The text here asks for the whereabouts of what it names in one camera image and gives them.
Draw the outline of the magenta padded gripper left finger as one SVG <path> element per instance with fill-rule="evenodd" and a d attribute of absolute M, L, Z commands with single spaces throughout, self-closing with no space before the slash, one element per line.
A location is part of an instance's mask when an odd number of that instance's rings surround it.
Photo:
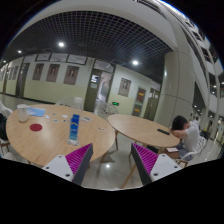
<path fill-rule="evenodd" d="M 93 145 L 87 144 L 66 156 L 57 155 L 43 170 L 81 185 L 92 155 Z"/>

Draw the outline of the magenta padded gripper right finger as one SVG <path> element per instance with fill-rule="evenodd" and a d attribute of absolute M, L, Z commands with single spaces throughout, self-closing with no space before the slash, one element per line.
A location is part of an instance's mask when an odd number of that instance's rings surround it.
<path fill-rule="evenodd" d="M 131 154 L 143 185 L 181 170 L 181 167 L 166 154 L 156 154 L 135 143 L 131 145 Z"/>

